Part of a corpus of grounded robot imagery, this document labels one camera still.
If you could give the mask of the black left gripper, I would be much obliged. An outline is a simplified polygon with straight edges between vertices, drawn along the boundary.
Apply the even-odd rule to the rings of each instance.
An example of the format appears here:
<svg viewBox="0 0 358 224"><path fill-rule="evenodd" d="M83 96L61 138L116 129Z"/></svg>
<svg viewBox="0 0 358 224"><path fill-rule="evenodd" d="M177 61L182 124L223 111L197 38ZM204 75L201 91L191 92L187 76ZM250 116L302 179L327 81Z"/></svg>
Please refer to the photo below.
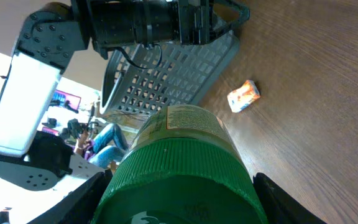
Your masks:
<svg viewBox="0 0 358 224"><path fill-rule="evenodd" d="M235 0L178 0L177 6L182 45L208 44L250 19L250 9Z"/></svg>

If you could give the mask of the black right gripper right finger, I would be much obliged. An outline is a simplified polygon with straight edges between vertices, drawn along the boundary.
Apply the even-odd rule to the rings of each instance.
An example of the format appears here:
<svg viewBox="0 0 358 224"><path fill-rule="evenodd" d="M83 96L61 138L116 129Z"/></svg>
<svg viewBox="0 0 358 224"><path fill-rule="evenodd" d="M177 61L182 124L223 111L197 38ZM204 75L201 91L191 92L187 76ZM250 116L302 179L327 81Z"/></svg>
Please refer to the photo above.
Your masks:
<svg viewBox="0 0 358 224"><path fill-rule="evenodd" d="M264 173L253 176L253 186L269 223L325 224Z"/></svg>

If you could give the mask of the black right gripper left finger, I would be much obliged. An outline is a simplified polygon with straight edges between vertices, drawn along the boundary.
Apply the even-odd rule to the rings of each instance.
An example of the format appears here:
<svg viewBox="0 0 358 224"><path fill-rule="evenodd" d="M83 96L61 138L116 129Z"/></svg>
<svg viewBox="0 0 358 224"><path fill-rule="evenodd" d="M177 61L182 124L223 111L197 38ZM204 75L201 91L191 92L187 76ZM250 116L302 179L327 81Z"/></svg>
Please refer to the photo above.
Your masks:
<svg viewBox="0 0 358 224"><path fill-rule="evenodd" d="M112 176L110 170L98 172L29 224L90 223Z"/></svg>

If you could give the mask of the orange red snack packet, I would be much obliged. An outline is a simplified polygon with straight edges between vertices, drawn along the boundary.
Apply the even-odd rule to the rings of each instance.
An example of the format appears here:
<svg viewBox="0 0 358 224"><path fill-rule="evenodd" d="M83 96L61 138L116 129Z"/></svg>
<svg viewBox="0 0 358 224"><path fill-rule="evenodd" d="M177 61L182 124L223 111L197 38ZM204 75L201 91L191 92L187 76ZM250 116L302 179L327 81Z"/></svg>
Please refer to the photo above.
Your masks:
<svg viewBox="0 0 358 224"><path fill-rule="evenodd" d="M252 80L246 80L240 88L231 91L227 95L227 100L233 113L241 112L259 98L259 90Z"/></svg>

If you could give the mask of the green lid spice jar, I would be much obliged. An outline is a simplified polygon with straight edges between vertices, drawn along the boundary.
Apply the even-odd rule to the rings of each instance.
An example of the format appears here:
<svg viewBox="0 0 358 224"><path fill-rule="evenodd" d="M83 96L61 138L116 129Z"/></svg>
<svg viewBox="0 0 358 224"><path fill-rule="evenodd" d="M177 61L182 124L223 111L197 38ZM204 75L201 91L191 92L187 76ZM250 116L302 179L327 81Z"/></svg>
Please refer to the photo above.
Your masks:
<svg viewBox="0 0 358 224"><path fill-rule="evenodd" d="M194 105L161 109L119 164L93 223L266 223L223 122Z"/></svg>

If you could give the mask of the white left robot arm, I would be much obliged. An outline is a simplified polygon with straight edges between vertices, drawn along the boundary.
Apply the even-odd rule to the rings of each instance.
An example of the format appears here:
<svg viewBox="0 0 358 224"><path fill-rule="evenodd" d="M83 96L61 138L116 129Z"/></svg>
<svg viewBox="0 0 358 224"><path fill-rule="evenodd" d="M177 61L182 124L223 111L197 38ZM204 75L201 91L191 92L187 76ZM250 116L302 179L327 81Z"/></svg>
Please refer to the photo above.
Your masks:
<svg viewBox="0 0 358 224"><path fill-rule="evenodd" d="M12 50L0 92L0 178L24 189L51 189L70 175L72 154L63 141L37 128L75 52L92 46L108 61L100 112L126 94L120 59L136 68L125 47L161 49L164 42L209 44L240 27L249 8L223 1L238 17L217 25L216 1L50 2L29 14Z"/></svg>

